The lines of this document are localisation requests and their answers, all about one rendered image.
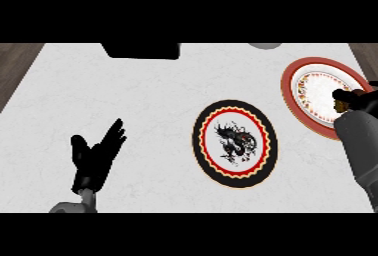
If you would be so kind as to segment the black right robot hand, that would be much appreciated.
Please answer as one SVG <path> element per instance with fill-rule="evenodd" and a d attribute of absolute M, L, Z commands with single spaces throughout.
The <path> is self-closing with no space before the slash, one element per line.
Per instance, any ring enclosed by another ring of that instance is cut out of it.
<path fill-rule="evenodd" d="M 378 90 L 366 92 L 362 89 L 353 91 L 337 89 L 332 92 L 332 98 L 334 101 L 339 100 L 348 103 L 347 111 L 363 111 L 378 119 Z"/>

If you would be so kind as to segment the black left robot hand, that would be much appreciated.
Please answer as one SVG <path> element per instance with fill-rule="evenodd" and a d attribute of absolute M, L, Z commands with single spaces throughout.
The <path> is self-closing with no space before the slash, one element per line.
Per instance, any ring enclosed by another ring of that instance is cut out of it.
<path fill-rule="evenodd" d="M 87 141 L 81 135 L 71 137 L 72 162 L 77 167 L 72 192 L 90 189 L 99 192 L 112 167 L 112 162 L 118 155 L 127 136 L 124 135 L 122 120 L 116 119 L 103 139 L 88 147 Z"/>

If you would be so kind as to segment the red rimmed white plate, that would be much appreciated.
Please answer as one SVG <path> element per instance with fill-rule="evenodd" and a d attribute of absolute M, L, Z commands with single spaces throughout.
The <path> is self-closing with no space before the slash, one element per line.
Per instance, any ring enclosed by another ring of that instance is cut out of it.
<path fill-rule="evenodd" d="M 328 58 L 301 58 L 285 68 L 280 91 L 291 113 L 313 132 L 334 140 L 338 139 L 334 121 L 341 116 L 334 109 L 337 89 L 373 91 L 359 73 Z"/>

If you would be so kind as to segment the black dragon print plate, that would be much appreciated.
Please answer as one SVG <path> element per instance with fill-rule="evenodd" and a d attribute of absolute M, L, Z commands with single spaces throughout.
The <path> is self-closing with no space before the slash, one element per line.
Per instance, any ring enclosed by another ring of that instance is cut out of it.
<path fill-rule="evenodd" d="M 233 189 L 260 184 L 277 160 L 277 138 L 263 112 L 239 100 L 214 102 L 193 125 L 192 148 L 208 177 Z"/>

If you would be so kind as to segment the grey round object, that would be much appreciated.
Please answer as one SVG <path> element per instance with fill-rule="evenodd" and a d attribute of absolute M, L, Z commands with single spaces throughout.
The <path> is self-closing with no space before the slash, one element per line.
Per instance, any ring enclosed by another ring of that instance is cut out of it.
<path fill-rule="evenodd" d="M 274 49 L 282 45 L 282 43 L 248 43 L 248 44 L 257 49 L 263 49 L 263 50 Z"/>

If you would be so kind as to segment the black box appliance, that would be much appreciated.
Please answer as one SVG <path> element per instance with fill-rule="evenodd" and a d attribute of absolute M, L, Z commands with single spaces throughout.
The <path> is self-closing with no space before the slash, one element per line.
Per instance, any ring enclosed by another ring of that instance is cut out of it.
<path fill-rule="evenodd" d="M 177 60 L 179 43 L 103 43 L 111 58 Z"/>

